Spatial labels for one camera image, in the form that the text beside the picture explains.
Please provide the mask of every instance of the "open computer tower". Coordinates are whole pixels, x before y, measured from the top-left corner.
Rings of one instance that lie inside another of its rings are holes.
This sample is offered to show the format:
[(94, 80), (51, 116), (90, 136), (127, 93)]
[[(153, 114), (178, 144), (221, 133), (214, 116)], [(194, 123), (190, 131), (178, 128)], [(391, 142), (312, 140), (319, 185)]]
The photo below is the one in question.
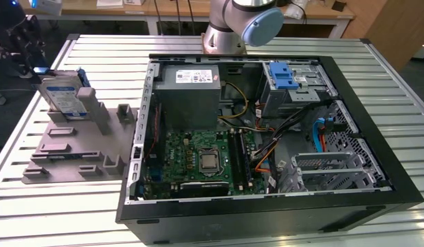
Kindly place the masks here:
[(143, 243), (347, 231), (423, 202), (331, 57), (150, 58), (117, 214)]

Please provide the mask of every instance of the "black plastic frame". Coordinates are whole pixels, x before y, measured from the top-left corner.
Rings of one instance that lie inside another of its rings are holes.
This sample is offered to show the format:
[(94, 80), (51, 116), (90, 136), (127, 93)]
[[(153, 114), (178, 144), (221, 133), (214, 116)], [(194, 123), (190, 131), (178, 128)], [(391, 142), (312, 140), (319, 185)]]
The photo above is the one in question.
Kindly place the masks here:
[(350, 83), (338, 67), (332, 57), (323, 56), (264, 56), (264, 55), (150, 55), (152, 59), (161, 59), (161, 63), (181, 64), (184, 60), (170, 60), (170, 58), (194, 58), (200, 62), (204, 58), (213, 58), (210, 63), (218, 63), (220, 58), (233, 58), (234, 61), (241, 59), (276, 60), (276, 59), (316, 59), (320, 61), (328, 77), (340, 95), (340, 99), (351, 113), (354, 121), (359, 127), (362, 138), (366, 139), (370, 149), (378, 159), (379, 164), (391, 181), (392, 191), (378, 191), (375, 193), (343, 193), (329, 195), (313, 195), (299, 197), (271, 197), (263, 199), (247, 200), (217, 200), (202, 202), (160, 202), (156, 204), (125, 205), (126, 199), (126, 180), (127, 170), (123, 176), (119, 208), (117, 212), (117, 222), (123, 220), (150, 220), (165, 217), (189, 217), (201, 215), (221, 215), (255, 213), (277, 210), (300, 210), (327, 207), (352, 207), (363, 206), (368, 213), (362, 217), (354, 215), (348, 222), (334, 222), (332, 227), (324, 231), (350, 230), (363, 224), (376, 216), (407, 209), (424, 202), (423, 196), (418, 191), (415, 184), (394, 154), (390, 145), (386, 142), (383, 134), (374, 123), (374, 120), (360, 102), (360, 99), (350, 86)]

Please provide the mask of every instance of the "yellow wire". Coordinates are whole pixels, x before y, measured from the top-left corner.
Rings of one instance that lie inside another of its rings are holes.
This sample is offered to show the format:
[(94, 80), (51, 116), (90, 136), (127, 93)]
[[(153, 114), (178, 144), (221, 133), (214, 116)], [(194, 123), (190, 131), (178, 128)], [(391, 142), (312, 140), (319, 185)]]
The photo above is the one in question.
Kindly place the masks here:
[(238, 114), (236, 114), (236, 115), (230, 115), (230, 116), (218, 116), (218, 118), (236, 118), (236, 117), (244, 115), (245, 112), (247, 112), (247, 109), (248, 109), (248, 99), (247, 99), (247, 96), (245, 96), (243, 90), (241, 90), (233, 83), (226, 82), (226, 84), (230, 84), (230, 85), (234, 87), (234, 89), (240, 92), (240, 94), (243, 95), (243, 97), (244, 97), (244, 102), (245, 102), (245, 107), (244, 107), (244, 110), (243, 110), (241, 113), (238, 113)]

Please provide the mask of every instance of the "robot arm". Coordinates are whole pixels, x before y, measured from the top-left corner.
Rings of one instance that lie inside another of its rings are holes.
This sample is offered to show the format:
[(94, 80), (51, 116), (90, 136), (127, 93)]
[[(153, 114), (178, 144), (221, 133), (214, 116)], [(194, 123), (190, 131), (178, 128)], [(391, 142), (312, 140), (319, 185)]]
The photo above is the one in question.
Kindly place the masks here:
[(241, 54), (245, 43), (265, 45), (277, 35), (284, 15), (276, 0), (213, 0), (204, 39), (209, 54)]

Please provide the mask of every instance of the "ram slot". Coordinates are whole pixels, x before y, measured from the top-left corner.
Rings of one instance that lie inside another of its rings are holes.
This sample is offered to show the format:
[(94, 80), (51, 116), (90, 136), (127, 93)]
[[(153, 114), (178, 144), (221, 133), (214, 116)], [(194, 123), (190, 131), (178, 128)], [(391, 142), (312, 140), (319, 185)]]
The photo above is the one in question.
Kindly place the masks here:
[(236, 190), (244, 190), (245, 179), (244, 179), (244, 159), (241, 155), (241, 145), (240, 145), (240, 133), (229, 131), (228, 140), (229, 140), (229, 156), (230, 156), (230, 166), (232, 166), (232, 177), (233, 177), (233, 186)]
[(243, 133), (240, 132), (238, 133), (240, 135), (240, 147), (241, 147), (241, 154), (243, 154), (243, 163), (244, 163), (244, 170), (245, 170), (245, 183), (249, 187), (253, 186), (253, 183), (252, 183), (252, 173), (251, 173), (251, 162), (248, 160), (248, 152), (247, 152), (247, 149), (245, 149), (245, 140), (244, 140), (244, 135)]

